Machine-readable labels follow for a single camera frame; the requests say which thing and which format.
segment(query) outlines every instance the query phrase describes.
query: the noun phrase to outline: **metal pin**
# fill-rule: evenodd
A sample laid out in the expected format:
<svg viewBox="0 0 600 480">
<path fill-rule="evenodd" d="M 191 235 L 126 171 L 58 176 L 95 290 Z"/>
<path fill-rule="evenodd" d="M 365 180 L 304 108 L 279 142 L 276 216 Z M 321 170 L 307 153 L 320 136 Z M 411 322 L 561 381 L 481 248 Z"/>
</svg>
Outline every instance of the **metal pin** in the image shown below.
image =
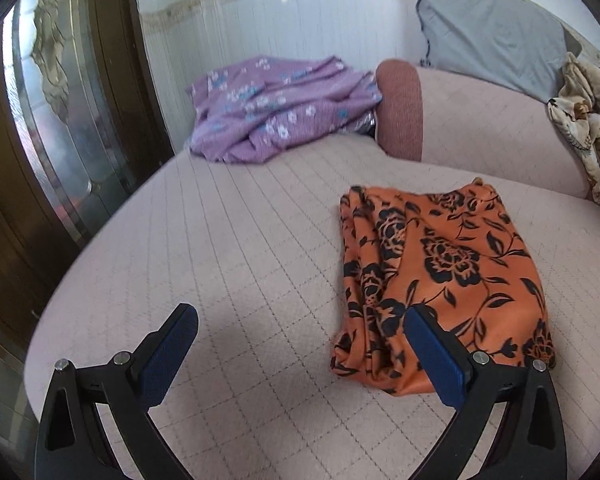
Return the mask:
<svg viewBox="0 0 600 480">
<path fill-rule="evenodd" d="M 546 363 L 540 359 L 536 359 L 534 360 L 534 368 L 539 372 L 544 372 L 546 370 Z"/>
<path fill-rule="evenodd" d="M 485 365 L 489 362 L 490 357 L 484 352 L 475 352 L 474 353 L 474 361 L 479 365 Z"/>
<path fill-rule="evenodd" d="M 62 359 L 58 359 L 58 361 L 56 361 L 56 364 L 54 364 L 54 368 L 56 370 L 58 370 L 59 372 L 61 372 L 62 370 L 67 368 L 68 365 L 69 365 L 69 360 L 62 358 Z"/>
<path fill-rule="evenodd" d="M 129 352 L 118 352 L 113 356 L 113 364 L 115 365 L 126 365 L 131 359 Z"/>
</svg>

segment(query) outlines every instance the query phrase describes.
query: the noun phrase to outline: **purple blanket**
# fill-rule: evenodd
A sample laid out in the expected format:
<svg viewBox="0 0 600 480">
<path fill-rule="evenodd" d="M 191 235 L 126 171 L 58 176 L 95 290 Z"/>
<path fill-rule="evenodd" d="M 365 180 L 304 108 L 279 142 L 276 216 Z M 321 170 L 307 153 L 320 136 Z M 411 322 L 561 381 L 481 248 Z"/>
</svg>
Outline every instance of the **purple blanket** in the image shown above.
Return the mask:
<svg viewBox="0 0 600 480">
<path fill-rule="evenodd" d="M 334 132 L 382 100 L 371 73 L 337 57 L 255 57 L 210 72 L 187 91 L 197 113 L 187 147 L 223 162 L 265 162 Z"/>
</svg>

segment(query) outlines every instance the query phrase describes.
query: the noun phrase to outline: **gray cloth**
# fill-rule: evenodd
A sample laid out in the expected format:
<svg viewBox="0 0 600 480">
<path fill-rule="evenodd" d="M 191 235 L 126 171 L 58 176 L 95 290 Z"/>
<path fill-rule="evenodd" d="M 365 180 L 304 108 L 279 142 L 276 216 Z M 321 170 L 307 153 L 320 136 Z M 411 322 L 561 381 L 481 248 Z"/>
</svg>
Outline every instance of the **gray cloth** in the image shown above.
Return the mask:
<svg viewBox="0 0 600 480">
<path fill-rule="evenodd" d="M 543 103 L 563 85 L 560 21 L 528 0 L 420 0 L 424 64 L 523 92 Z"/>
</svg>

